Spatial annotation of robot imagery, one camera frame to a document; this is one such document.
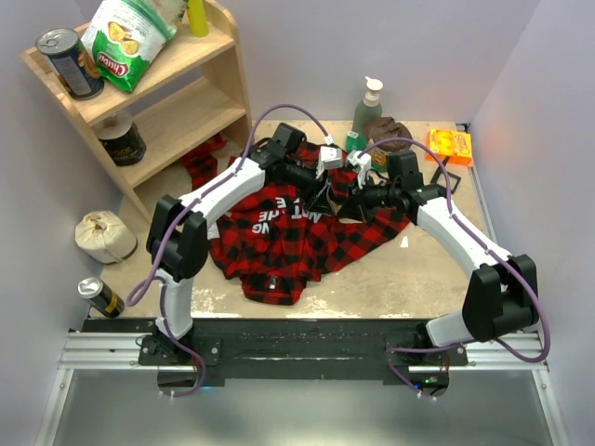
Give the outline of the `red black plaid shirt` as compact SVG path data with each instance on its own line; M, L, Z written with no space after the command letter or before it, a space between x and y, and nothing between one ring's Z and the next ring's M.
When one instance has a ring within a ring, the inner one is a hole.
M309 212L296 187L274 181L222 216L208 233L208 247L225 278L240 280L246 298L291 306L309 282L395 239L408 223L392 209L354 223Z

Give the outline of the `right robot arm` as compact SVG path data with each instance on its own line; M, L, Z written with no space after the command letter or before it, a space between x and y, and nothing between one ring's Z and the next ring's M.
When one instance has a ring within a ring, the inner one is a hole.
M432 236L469 278L461 310L431 319L417 330L417 340L402 354L415 354L436 364L447 350L472 342L495 341L521 361L538 363L549 353L549 342L531 358L503 340L503 335L545 319L536 291L536 265L527 256L513 256L487 238L459 212L449 185L425 184L417 156L401 151L390 157L390 182L367 182L371 158L362 151L348 154L346 165L356 172L350 196L361 209L394 208Z

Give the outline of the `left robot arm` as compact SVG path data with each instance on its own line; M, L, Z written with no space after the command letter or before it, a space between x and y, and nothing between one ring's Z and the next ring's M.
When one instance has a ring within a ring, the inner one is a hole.
M161 355L172 364L192 356L192 285L208 257L208 230L249 195L278 179L306 192L325 186L325 172L343 165L342 150L327 136L317 164L298 164L305 134L280 124L273 136L251 146L222 174L177 199L166 195L156 207L147 239L152 269L147 285L159 282L159 316L152 337Z

